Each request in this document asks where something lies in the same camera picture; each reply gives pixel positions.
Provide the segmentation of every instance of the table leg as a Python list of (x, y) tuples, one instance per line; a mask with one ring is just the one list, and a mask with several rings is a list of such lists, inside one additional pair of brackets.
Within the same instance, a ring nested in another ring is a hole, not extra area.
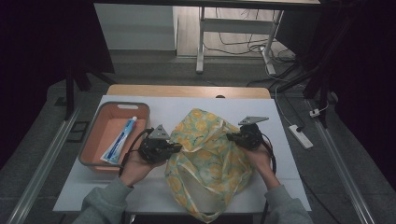
[(271, 32), (268, 36), (268, 43), (265, 47), (260, 48), (260, 50), (262, 51), (262, 57), (264, 58), (265, 66), (266, 66), (269, 76), (276, 75), (275, 68), (274, 68), (273, 64), (271, 63), (270, 50), (271, 50), (272, 43), (274, 42), (276, 30), (279, 25), (280, 18), (282, 17), (282, 13), (283, 13), (283, 10), (277, 12), (273, 26), (271, 28)]
[(201, 8), (201, 18), (199, 20), (199, 44), (197, 52), (197, 67), (196, 73), (202, 74), (204, 72), (204, 27), (205, 26), (205, 8)]

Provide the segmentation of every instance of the white power adapter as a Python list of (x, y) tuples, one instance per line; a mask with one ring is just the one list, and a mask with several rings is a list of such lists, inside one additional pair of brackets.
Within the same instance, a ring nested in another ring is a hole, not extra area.
[(317, 116), (319, 116), (319, 114), (320, 114), (320, 112), (318, 109), (309, 111), (309, 116), (311, 116), (311, 118), (317, 117)]

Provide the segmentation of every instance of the orange tray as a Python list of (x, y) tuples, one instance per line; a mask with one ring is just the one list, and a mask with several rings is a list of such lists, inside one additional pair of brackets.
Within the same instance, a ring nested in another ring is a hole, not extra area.
[[(117, 136), (122, 132), (128, 119), (137, 116), (136, 125), (129, 133), (122, 148), (119, 164), (100, 160)], [(136, 137), (149, 127), (149, 106), (144, 103), (106, 102), (99, 107), (91, 123), (89, 133), (79, 152), (79, 161), (95, 172), (118, 172), (125, 153)], [(134, 145), (140, 146), (142, 138)]]

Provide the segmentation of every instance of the metal rail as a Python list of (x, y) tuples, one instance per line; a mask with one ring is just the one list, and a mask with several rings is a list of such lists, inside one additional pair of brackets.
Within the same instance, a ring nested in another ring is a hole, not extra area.
[(58, 157), (62, 146), (64, 145), (64, 141), (66, 140), (66, 137), (73, 127), (73, 124), (81, 110), (81, 106), (83, 105), (85, 99), (85, 93), (82, 93), (81, 95), (81, 99), (77, 99), (76, 109), (70, 116), (69, 120), (64, 120), (61, 124), (61, 127), (49, 145), (46, 154), (35, 170), (32, 179), (15, 206), (14, 211), (8, 218), (7, 224), (23, 223), (27, 218), (39, 191), (43, 187), (44, 182), (50, 173), (53, 163), (55, 163), (55, 160)]
[[(309, 104), (309, 102), (307, 105), (309, 106), (310, 110), (313, 109), (312, 106)], [(352, 201), (352, 204), (356, 210), (359, 219), (361, 220), (361, 223), (374, 224), (375, 220), (373, 218), (373, 215), (371, 214), (366, 201), (364, 201), (364, 198), (361, 195), (361, 191), (359, 190), (354, 179), (352, 178), (352, 175), (350, 174), (347, 165), (345, 164), (338, 150), (337, 145), (332, 140), (332, 135), (330, 134), (328, 129), (325, 129), (322, 126), (321, 122), (317, 118), (314, 118), (314, 120), (319, 135), (329, 152), (329, 156), (332, 159), (335, 170), (340, 176), (344, 188), (346, 189), (346, 192), (349, 194), (349, 197)]]

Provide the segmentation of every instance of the metal frame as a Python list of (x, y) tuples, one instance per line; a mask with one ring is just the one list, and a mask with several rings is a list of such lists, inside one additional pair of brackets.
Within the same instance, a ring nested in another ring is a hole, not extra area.
[(20, 197), (20, 200), (15, 206), (14, 211), (8, 218), (7, 224), (23, 223), (29, 215), (30, 209), (34, 204), (38, 193), (43, 187), (44, 182), (47, 179), (48, 174), (50, 173), (52, 165), (53, 163), (55, 163), (55, 160), (58, 157), (62, 146), (64, 145), (64, 141), (66, 140), (66, 137), (69, 134), (71, 128), (73, 127), (73, 124), (81, 110), (81, 107), (83, 106), (84, 99), (85, 94), (82, 94), (82, 97), (81, 99), (78, 99), (76, 109), (70, 115), (69, 120), (64, 120), (61, 124), (61, 127), (59, 128), (51, 144), (49, 145), (46, 154), (44, 155), (37, 169), (35, 170), (32, 179), (30, 180), (25, 191)]
[[(307, 107), (312, 110), (313, 107), (307, 102)], [(330, 158), (334, 164), (335, 170), (337, 171), (338, 175), (340, 176), (341, 181), (343, 182), (344, 188), (348, 193), (350, 200), (356, 210), (356, 214), (358, 215), (361, 223), (364, 224), (375, 224), (375, 220), (369, 206), (367, 205), (366, 201), (364, 201), (363, 196), (361, 195), (361, 191), (359, 187), (356, 185), (355, 180), (353, 179), (352, 175), (350, 174), (347, 165), (342, 158), (337, 145), (332, 140), (332, 135), (329, 129), (324, 128), (322, 123), (318, 118), (314, 118), (315, 125), (317, 126), (318, 133), (327, 148)]]
[(204, 72), (204, 32), (220, 32), (235, 34), (257, 34), (269, 35), (268, 43), (261, 47), (262, 57), (265, 60), (269, 75), (275, 75), (276, 71), (271, 63), (269, 52), (274, 42), (277, 27), (282, 17), (283, 11), (278, 11), (274, 21), (241, 21), (229, 19), (205, 19), (205, 7), (201, 9), (200, 15), (200, 33), (197, 51), (196, 73)]

